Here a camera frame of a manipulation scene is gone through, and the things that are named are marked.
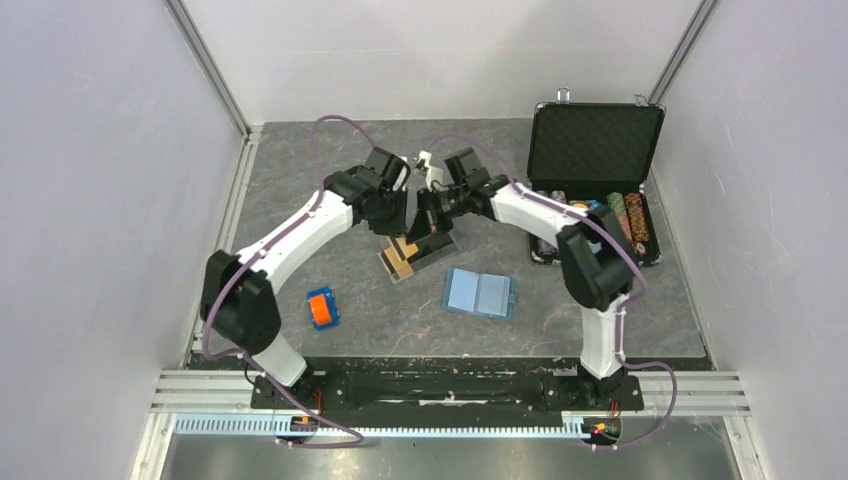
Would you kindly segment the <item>blue card holder wallet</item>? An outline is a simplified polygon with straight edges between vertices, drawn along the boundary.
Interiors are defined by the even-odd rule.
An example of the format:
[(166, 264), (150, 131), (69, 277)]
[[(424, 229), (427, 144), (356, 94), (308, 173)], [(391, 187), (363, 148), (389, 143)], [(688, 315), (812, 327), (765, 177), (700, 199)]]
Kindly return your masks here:
[(459, 268), (447, 271), (442, 298), (446, 311), (509, 321), (516, 303), (513, 277)]

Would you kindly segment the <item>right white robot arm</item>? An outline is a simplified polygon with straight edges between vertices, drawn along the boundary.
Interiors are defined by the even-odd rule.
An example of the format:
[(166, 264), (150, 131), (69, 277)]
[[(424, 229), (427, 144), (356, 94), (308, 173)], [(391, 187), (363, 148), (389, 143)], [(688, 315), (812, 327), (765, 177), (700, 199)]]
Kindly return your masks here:
[(473, 149), (448, 158), (444, 168), (419, 152), (416, 170), (425, 185), (416, 193), (416, 214), (406, 233), (418, 243), (446, 233), (466, 214), (517, 227), (557, 247), (564, 284), (581, 308), (583, 346), (577, 392), (591, 408), (612, 401), (627, 370), (623, 317), (635, 282), (643, 283), (613, 211), (580, 209), (554, 201), (506, 175), (493, 177)]

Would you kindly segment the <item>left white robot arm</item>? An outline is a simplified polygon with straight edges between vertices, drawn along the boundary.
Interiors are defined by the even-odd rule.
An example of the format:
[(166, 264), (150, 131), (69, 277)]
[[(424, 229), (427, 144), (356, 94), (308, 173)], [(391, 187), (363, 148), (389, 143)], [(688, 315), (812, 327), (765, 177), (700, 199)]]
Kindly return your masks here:
[(314, 394), (307, 362), (284, 338), (276, 296), (290, 276), (320, 248), (361, 222), (378, 235), (405, 232), (405, 158), (375, 147), (364, 163), (321, 181), (307, 203), (255, 243), (207, 260), (199, 315), (205, 337), (217, 333), (274, 378), (290, 407)]

